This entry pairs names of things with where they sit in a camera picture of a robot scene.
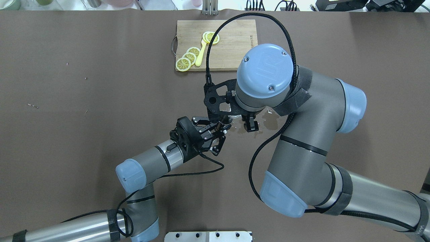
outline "wooden cutting board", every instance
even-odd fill
[[[178,20],[178,48],[176,60],[182,57],[190,47],[202,47],[202,34],[215,32],[225,20]],[[257,28],[254,19],[234,20],[219,32],[220,41],[212,45],[209,67],[211,71],[235,71],[248,50],[258,45]],[[206,53],[200,67],[193,65],[188,71],[206,70]]]

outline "blue joint cap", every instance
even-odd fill
[[[345,117],[339,133],[349,133],[358,125],[358,121],[363,118],[366,111],[367,99],[364,92],[341,79],[337,79],[345,93]]]
[[[160,229],[158,227],[158,218],[155,222],[149,226],[149,228],[145,229],[142,233],[131,237],[132,242],[148,242],[155,239],[160,233]]]
[[[264,99],[289,87],[293,61],[281,47],[265,43],[250,49],[237,69],[237,84],[248,96]]]
[[[128,193],[140,190],[146,186],[146,174],[142,166],[134,159],[127,159],[115,169],[118,179]]]
[[[260,197],[271,209],[288,217],[301,217],[306,203],[269,171],[266,171]]]

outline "black cable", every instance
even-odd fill
[[[307,209],[307,210],[305,210],[305,213],[321,213],[323,211],[324,211],[323,209],[315,208],[315,209]],[[396,219],[393,219],[390,217],[379,215],[379,214],[373,214],[373,213],[362,212],[362,211],[343,211],[343,212],[341,212],[341,215],[352,216],[352,217],[361,217],[361,218],[368,218],[368,219],[383,221],[383,222],[398,225],[398,226],[403,227],[409,231],[415,231],[415,228],[413,226],[410,226],[407,223],[404,223],[402,221],[399,221],[399,220],[396,220]]]
[[[425,8],[427,11],[430,12],[430,9],[428,7],[426,7],[425,5],[421,4],[421,7]]]
[[[122,208],[121,211],[123,213],[126,213],[126,209],[125,208]],[[130,216],[124,216],[124,224],[126,225],[126,234],[129,233],[129,226],[128,226],[128,224],[129,224],[129,222],[128,222],[129,218],[130,218]]]
[[[73,218],[69,218],[69,219],[67,219],[67,220],[64,220],[63,222],[61,222],[61,223],[65,223],[65,222],[69,222],[69,221],[72,221],[72,220],[75,220],[75,219],[78,219],[78,218],[81,218],[81,217],[85,217],[85,216],[88,216],[88,215],[92,215],[92,214],[99,214],[99,213],[106,213],[108,210],[107,209],[104,209],[104,210],[97,210],[97,211],[92,211],[92,212],[89,212],[89,213],[86,213],[86,214],[81,214],[81,215],[78,215],[78,216],[76,216],[76,217],[73,217]],[[123,215],[126,219],[126,221],[127,220],[129,220],[130,221],[130,227],[131,227],[131,231],[133,231],[133,222],[132,222],[132,219],[131,219],[131,217],[130,217],[130,215],[128,215],[126,212],[124,212],[124,211],[117,211],[117,213],[119,213],[119,214],[121,214],[121,215]],[[121,233],[121,230],[119,229],[119,226],[118,226],[118,220],[115,220],[115,222],[116,222],[116,225],[117,225],[117,229],[120,231],[120,233]],[[127,237],[130,237],[131,235],[132,235],[133,233],[132,232],[130,232],[130,233],[125,233],[125,235],[124,236],[126,236],[127,235]]]
[[[68,222],[68,221],[72,221],[72,220],[78,219],[78,218],[80,218],[80,217],[84,217],[84,216],[88,216],[88,215],[92,215],[92,214],[105,213],[105,212],[107,212],[107,210],[106,210],[106,209],[105,209],[105,210],[93,211],[93,212],[89,212],[89,213],[86,213],[86,214],[78,215],[78,216],[73,217],[73,218],[69,218],[69,219],[67,219],[67,220],[64,220],[64,221],[63,221],[63,222],[61,222],[61,223],[65,223],[65,222]]]
[[[292,80],[292,90],[294,90],[295,89],[295,87],[296,87],[296,85],[297,85],[297,76],[296,76],[296,59],[295,59],[295,52],[294,52],[294,47],[293,47],[293,45],[292,45],[292,41],[291,41],[291,37],[290,37],[290,35],[289,35],[289,33],[288,33],[288,31],[287,31],[287,29],[284,27],[284,25],[282,25],[282,23],[281,22],[279,22],[279,20],[277,20],[275,17],[273,17],[273,16],[271,16],[271,15],[268,15],[268,14],[265,14],[265,13],[259,13],[259,12],[247,12],[247,13],[242,13],[242,14],[239,14],[239,15],[237,15],[237,16],[234,16],[234,17],[232,17],[232,18],[230,18],[229,20],[227,20],[227,21],[225,21],[221,26],[219,26],[219,28],[215,31],[215,33],[214,33],[214,36],[216,36],[217,34],[218,34],[218,32],[225,26],[225,25],[227,25],[228,23],[230,23],[231,21],[233,21],[233,20],[235,20],[235,19],[238,19],[238,18],[241,18],[241,17],[245,17],[245,16],[260,16],[260,17],[265,17],[265,18],[268,18],[268,19],[270,19],[270,20],[272,20],[272,21],[274,21],[280,28],[281,28],[281,30],[282,30],[282,32],[284,33],[284,35],[285,35],[285,37],[286,37],[286,39],[287,39],[287,42],[288,42],[288,46],[289,46],[289,48],[290,48],[290,53],[291,53],[291,59],[292,59],[292,62],[293,62],[293,74],[292,74],[292,76],[291,76],[291,80]],[[209,43],[209,46],[208,46],[208,52],[207,52],[207,55],[206,55],[206,85],[213,85],[213,82],[212,82],[212,77],[211,77],[211,74],[210,74],[210,69],[209,69],[209,55],[210,55],[210,52],[211,52],[211,47],[212,47],[212,44],[213,44],[213,41],[214,41],[214,39],[215,38],[212,38],[211,39],[211,42]],[[253,190],[253,192],[254,192],[254,194],[257,196],[257,198],[258,199],[260,199],[261,200],[261,197],[260,197],[260,195],[258,194],[258,192],[257,192],[257,190],[255,189],[255,187],[254,187],[254,183],[253,183],[253,181],[252,181],[252,167],[253,167],[253,165],[254,165],[254,162],[255,162],[255,158],[257,157],[257,155],[258,155],[258,153],[261,151],[261,149],[263,149],[270,141],[272,141],[272,140],[274,140],[276,137],[278,137],[280,134],[282,134],[286,129],[287,129],[287,127],[290,125],[290,123],[291,123],[291,121],[292,121],[292,119],[294,118],[294,115],[295,115],[295,113],[291,113],[289,116],[288,116],[288,118],[287,118],[287,120],[285,121],[285,124],[281,127],[281,129],[278,131],[278,132],[276,132],[272,137],[270,137],[269,139],[267,139],[266,141],[264,141],[258,148],[257,148],[257,150],[255,151],[255,153],[254,153],[254,155],[253,155],[253,157],[252,157],[252,159],[251,159],[251,162],[250,162],[250,164],[249,164],[249,171],[248,171],[248,177],[249,177],[249,183],[251,184],[251,188],[252,188],[252,190]]]
[[[269,139],[267,139],[266,141],[264,141],[255,151],[254,155],[252,156],[251,162],[249,163],[249,169],[248,169],[248,178],[249,178],[249,184],[251,185],[251,189],[254,192],[255,196],[257,196],[257,198],[261,201],[261,197],[260,194],[257,192],[257,190],[255,189],[254,186],[254,182],[252,181],[252,167],[254,166],[254,162],[255,162],[255,158],[257,158],[258,154],[260,153],[260,151],[268,144],[270,143],[272,140],[274,140],[276,137],[278,137],[280,134],[282,134],[287,127],[290,125],[291,121],[294,118],[295,113],[292,113],[290,115],[288,115],[287,120],[285,121],[285,124],[281,127],[281,129],[276,132],[274,135],[272,135],[272,137],[270,137]]]
[[[274,11],[276,11],[276,9],[278,9],[278,7],[279,7],[279,5],[280,5],[281,3],[285,3],[285,9],[288,7],[288,1],[284,1],[284,0],[282,0],[282,1],[280,1],[280,2],[278,3],[278,5],[276,5],[276,7],[275,7],[275,10],[274,10]]]
[[[260,6],[258,7],[258,10],[261,11],[261,7],[263,7],[263,11],[266,11],[264,8],[263,0],[260,0]]]
[[[180,176],[203,175],[203,174],[214,173],[214,172],[217,172],[217,171],[220,171],[220,170],[224,169],[224,164],[223,164],[223,163],[220,163],[220,162],[218,162],[218,161],[216,161],[216,160],[213,160],[213,159],[211,159],[211,158],[207,157],[206,155],[204,155],[204,154],[203,154],[203,153],[201,153],[201,152],[199,153],[199,155],[200,155],[202,158],[204,158],[204,159],[206,159],[206,160],[209,160],[209,161],[210,161],[210,162],[212,162],[212,163],[215,163],[215,164],[217,164],[217,165],[220,165],[221,167],[219,167],[219,168],[217,168],[217,169],[215,169],[215,170],[212,170],[212,171],[202,171],[202,172],[193,172],[193,173],[180,173],[180,174],[169,174],[169,175],[161,176],[160,178],[162,178],[162,177],[180,177]]]
[[[296,69],[297,69],[297,67],[296,67],[295,52],[294,52],[293,44],[292,44],[292,41],[291,41],[291,37],[290,37],[290,34],[288,33],[287,29],[284,27],[284,25],[282,25],[282,23],[279,22],[279,20],[277,20],[275,17],[273,17],[271,15],[268,15],[268,14],[265,14],[265,13],[260,13],[260,12],[246,12],[246,13],[242,13],[242,14],[234,16],[234,17],[230,18],[229,20],[225,21],[215,31],[214,36],[216,36],[219,33],[219,31],[225,25],[227,25],[228,23],[230,23],[231,21],[233,21],[235,19],[238,19],[238,18],[245,17],[245,16],[260,16],[260,17],[265,17],[265,18],[268,18],[268,19],[271,19],[272,21],[274,21],[281,28],[282,32],[284,33],[284,35],[285,35],[285,37],[287,39],[288,47],[290,48],[291,59],[292,59],[292,62],[293,62],[293,74],[292,74],[291,78],[292,78],[293,84],[295,85],[296,82],[297,82],[297,76],[296,76],[296,71],[297,71]],[[215,38],[211,39],[211,42],[208,45],[208,52],[207,52],[207,55],[206,55],[206,85],[211,85],[211,86],[213,85],[213,82],[212,82],[211,73],[210,73],[210,69],[209,69],[209,55],[210,55],[212,44],[213,44],[214,40],[215,40]]]
[[[129,200],[136,192],[138,192],[138,191],[140,191],[140,190],[137,190],[137,191],[134,191],[134,192],[132,192],[130,195],[128,195],[126,198],[124,198],[119,204],[118,204],[118,206],[117,206],[117,208],[116,208],[116,210],[115,210],[115,214],[121,214],[122,213],[122,211],[120,211],[120,207],[121,207],[121,205],[123,204],[123,203],[125,203],[125,201],[127,201],[127,200]],[[120,234],[122,234],[124,237],[130,237],[132,234],[133,234],[133,232],[134,232],[134,226],[133,226],[133,222],[132,222],[132,219],[130,218],[130,216],[127,214],[127,213],[124,213],[124,215],[126,215],[126,216],[128,216],[128,219],[130,219],[130,232],[129,233],[124,233],[124,231],[122,231],[121,229],[120,229],[120,226],[118,225],[118,220],[117,220],[117,218],[116,218],[116,216],[115,216],[115,225],[117,226],[117,229],[118,229],[118,231],[119,231],[119,233]]]
[[[294,0],[291,0],[291,2],[288,4],[288,7],[285,8],[285,11],[291,11],[293,4],[294,4]]]

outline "metal plate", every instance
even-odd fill
[[[252,232],[251,231],[169,232],[164,237],[164,242],[252,242]]]

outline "lemon slice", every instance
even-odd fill
[[[191,61],[191,65],[194,65],[196,63],[196,60],[197,60],[197,56],[194,53],[191,53],[191,52],[185,53],[182,57],[185,57],[188,60],[190,60]]]
[[[186,53],[188,53],[188,52],[191,52],[191,53],[193,53],[194,55],[199,56],[200,49],[199,49],[199,48],[197,48],[197,47],[190,47],[190,48],[186,51]]]
[[[213,38],[213,36],[214,36],[214,34],[215,34],[215,32],[208,32],[206,35],[204,35],[205,36],[205,41],[207,43],[210,43],[211,40],[212,40],[212,38]],[[216,37],[215,37],[215,39],[214,39],[214,43],[213,44],[216,44],[218,42],[219,42],[219,35],[217,34]]]
[[[188,58],[182,57],[176,61],[176,69],[178,71],[188,71],[191,67],[191,61]]]
[[[202,36],[203,36],[203,38],[205,39],[205,38],[206,38],[206,35],[207,35],[207,34],[209,34],[209,33],[215,33],[215,32],[212,32],[212,31],[206,31],[206,32],[204,32],[204,33],[203,33],[203,35],[202,35]]]

